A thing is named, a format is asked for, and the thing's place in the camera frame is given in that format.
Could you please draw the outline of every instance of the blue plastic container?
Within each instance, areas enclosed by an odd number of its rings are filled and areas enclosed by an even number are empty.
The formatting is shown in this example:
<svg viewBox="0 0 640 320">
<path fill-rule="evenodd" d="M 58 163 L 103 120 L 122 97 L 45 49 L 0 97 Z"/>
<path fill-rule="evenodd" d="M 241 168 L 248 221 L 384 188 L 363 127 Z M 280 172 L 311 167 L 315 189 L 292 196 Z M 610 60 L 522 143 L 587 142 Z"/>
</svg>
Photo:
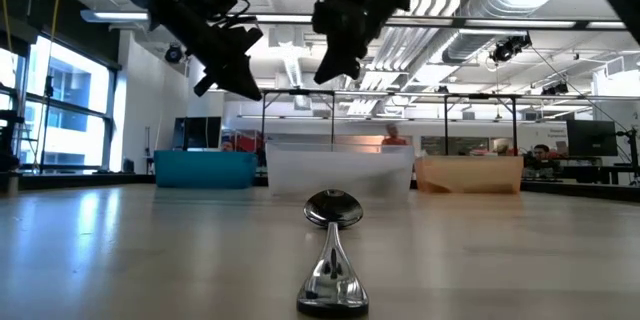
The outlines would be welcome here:
<svg viewBox="0 0 640 320">
<path fill-rule="evenodd" d="M 253 185 L 258 159 L 241 152 L 156 151 L 158 187 L 246 189 Z"/>
</svg>

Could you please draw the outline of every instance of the computer screen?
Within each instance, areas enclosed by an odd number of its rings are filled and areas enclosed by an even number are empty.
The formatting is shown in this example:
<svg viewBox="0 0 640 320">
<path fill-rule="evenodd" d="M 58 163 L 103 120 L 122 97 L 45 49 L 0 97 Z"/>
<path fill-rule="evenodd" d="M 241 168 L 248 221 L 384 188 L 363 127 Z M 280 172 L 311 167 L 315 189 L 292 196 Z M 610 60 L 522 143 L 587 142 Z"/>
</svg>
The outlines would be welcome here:
<svg viewBox="0 0 640 320">
<path fill-rule="evenodd" d="M 613 121 L 567 120 L 569 156 L 618 156 Z"/>
<path fill-rule="evenodd" d="M 210 149 L 220 146 L 220 117 L 177 118 L 173 129 L 173 148 Z"/>
</svg>

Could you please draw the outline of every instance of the metal spoon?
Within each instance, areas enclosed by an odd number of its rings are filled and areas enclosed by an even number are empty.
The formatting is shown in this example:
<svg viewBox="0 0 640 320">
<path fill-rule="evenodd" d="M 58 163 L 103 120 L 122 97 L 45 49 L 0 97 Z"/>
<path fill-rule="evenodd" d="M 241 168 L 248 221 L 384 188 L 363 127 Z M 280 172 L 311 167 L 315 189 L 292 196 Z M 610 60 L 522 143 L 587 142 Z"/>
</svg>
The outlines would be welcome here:
<svg viewBox="0 0 640 320">
<path fill-rule="evenodd" d="M 327 240 L 311 275 L 298 293 L 298 311 L 314 317 L 346 318 L 366 315 L 369 297 L 340 244 L 338 228 L 360 221 L 362 206 L 340 190 L 322 191 L 307 201 L 304 214 L 326 227 Z"/>
</svg>

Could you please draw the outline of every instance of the clear plastic bin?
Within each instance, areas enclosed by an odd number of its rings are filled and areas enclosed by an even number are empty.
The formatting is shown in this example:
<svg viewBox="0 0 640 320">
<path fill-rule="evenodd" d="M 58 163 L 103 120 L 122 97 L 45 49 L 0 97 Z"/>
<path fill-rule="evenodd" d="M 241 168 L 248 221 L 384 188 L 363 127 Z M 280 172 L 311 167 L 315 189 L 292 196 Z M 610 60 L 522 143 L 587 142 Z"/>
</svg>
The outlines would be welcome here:
<svg viewBox="0 0 640 320">
<path fill-rule="evenodd" d="M 326 189 L 357 197 L 406 199 L 412 146 L 267 143 L 269 190 L 273 196 L 307 199 Z"/>
</svg>

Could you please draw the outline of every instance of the orange plastic container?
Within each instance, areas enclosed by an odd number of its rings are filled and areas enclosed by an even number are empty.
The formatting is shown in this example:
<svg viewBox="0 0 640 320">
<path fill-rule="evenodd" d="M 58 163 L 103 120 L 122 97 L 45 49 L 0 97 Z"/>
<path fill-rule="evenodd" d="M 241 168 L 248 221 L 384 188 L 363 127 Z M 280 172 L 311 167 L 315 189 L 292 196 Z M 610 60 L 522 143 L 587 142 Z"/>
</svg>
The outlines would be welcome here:
<svg viewBox="0 0 640 320">
<path fill-rule="evenodd" d="M 427 193 L 517 194 L 521 156 L 425 156 L 416 160 L 418 189 Z"/>
</svg>

